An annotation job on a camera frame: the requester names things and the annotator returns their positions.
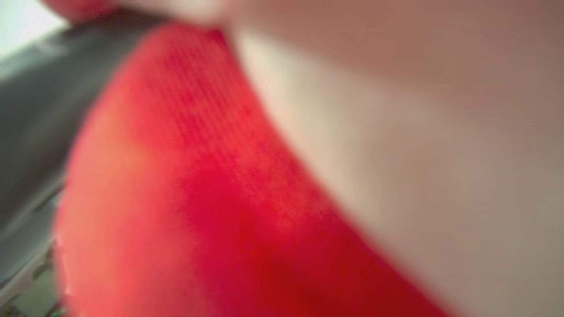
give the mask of black plastic object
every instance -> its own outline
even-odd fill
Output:
[[[159,22],[117,12],[0,63],[0,292],[51,239],[53,197],[85,112]]]

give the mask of blurry skin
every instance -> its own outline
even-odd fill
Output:
[[[440,305],[562,315],[562,4],[235,1],[127,4],[228,25],[288,145]]]

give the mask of red clothing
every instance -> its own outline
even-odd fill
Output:
[[[220,32],[148,35],[70,161],[56,236],[75,316],[445,316],[343,222]]]

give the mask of ribbed fabric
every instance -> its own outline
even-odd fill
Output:
[[[444,316],[341,220],[220,32],[148,35],[70,161],[56,238],[72,316]]]

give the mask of skin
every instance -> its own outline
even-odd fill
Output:
[[[228,25],[289,146],[365,241],[447,310],[562,314],[560,3],[203,3],[125,2]]]

